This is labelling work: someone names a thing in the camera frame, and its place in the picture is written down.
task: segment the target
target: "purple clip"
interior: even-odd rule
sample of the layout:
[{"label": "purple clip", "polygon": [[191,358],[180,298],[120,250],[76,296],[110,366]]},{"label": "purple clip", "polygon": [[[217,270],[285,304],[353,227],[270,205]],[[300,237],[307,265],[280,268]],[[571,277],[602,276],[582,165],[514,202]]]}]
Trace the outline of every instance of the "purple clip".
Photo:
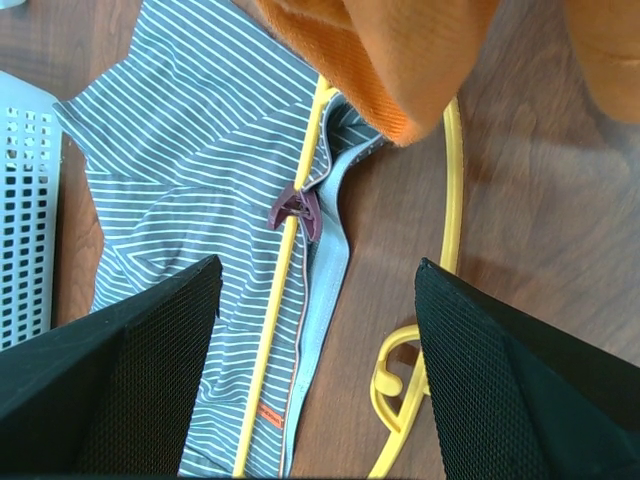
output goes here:
[{"label": "purple clip", "polygon": [[322,234],[322,213],[316,192],[296,192],[293,183],[287,185],[269,212],[267,227],[275,230],[289,215],[300,219],[309,240],[318,241]]}]

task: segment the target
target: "orange tag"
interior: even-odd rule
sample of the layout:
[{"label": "orange tag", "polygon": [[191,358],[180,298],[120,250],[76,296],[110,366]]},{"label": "orange tag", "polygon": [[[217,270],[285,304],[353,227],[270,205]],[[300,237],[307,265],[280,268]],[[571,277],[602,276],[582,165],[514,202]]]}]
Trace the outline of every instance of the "orange tag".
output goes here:
[{"label": "orange tag", "polygon": [[279,429],[284,428],[284,419],[276,412],[274,412],[273,409],[269,408],[262,402],[258,404],[258,415],[260,415],[274,427]]}]

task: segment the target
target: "yellow plastic bar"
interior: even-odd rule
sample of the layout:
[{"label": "yellow plastic bar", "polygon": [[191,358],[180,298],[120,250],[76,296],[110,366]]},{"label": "yellow plastic bar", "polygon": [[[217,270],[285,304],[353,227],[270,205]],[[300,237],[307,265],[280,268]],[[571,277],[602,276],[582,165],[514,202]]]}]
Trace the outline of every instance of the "yellow plastic bar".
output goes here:
[{"label": "yellow plastic bar", "polygon": [[[311,105],[311,113],[309,114],[309,123],[307,124],[307,131],[304,136],[302,151],[300,152],[300,162],[298,163],[298,170],[293,184],[296,191],[299,191],[304,187],[304,184],[309,177],[311,165],[313,163],[313,153],[316,149],[316,144],[318,143],[318,130],[320,128],[322,110],[336,91],[337,90],[335,88],[331,88],[327,80],[320,75],[318,83],[316,84],[316,91]],[[269,301],[267,302],[267,312],[265,314],[264,325],[262,326],[260,343],[258,344],[256,363],[253,368],[253,375],[251,376],[251,384],[249,385],[247,406],[242,419],[242,429],[240,430],[240,438],[238,440],[238,450],[233,466],[234,477],[244,476],[253,426],[256,421],[256,412],[258,410],[258,403],[260,402],[260,393],[262,392],[262,384],[264,382],[264,374],[267,369],[269,351],[271,350],[273,333],[275,332],[276,322],[278,321],[278,312],[280,311],[280,303],[282,301],[284,284],[289,270],[289,261],[291,259],[291,252],[293,251],[293,244],[297,230],[298,218],[295,216],[287,217],[284,224],[284,233],[282,234],[280,251],[278,252],[276,269],[271,283],[271,291],[269,293]]]},{"label": "yellow plastic bar", "polygon": [[[451,273],[455,273],[460,250],[460,232],[462,230],[464,168],[462,125],[456,98],[451,100],[443,117],[447,151],[447,196],[440,266]],[[374,410],[391,433],[378,460],[369,473],[369,478],[383,478],[389,473],[411,432],[422,398],[424,395],[429,395],[425,364],[422,355],[418,355],[407,392],[397,414],[391,409],[385,398],[385,395],[395,397],[402,392],[402,380],[387,370],[386,365],[389,353],[402,343],[418,340],[419,338],[418,325],[409,325],[389,335],[380,348],[369,393]]]}]

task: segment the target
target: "perforated basket side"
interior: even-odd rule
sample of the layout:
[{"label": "perforated basket side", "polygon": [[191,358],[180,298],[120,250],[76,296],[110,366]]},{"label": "perforated basket side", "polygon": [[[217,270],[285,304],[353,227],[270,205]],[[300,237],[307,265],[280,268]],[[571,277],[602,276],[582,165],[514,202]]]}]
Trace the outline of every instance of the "perforated basket side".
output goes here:
[{"label": "perforated basket side", "polygon": [[0,72],[0,351],[51,325],[62,137],[55,102]]}]

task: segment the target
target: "orange towel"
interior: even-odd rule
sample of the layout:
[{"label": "orange towel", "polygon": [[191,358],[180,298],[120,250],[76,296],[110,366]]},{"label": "orange towel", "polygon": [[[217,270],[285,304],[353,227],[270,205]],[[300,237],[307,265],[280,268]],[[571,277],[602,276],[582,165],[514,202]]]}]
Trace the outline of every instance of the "orange towel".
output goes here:
[{"label": "orange towel", "polygon": [[[255,0],[267,22],[399,145],[440,119],[499,0]],[[640,122],[640,0],[565,0],[587,84],[613,118]]]}]

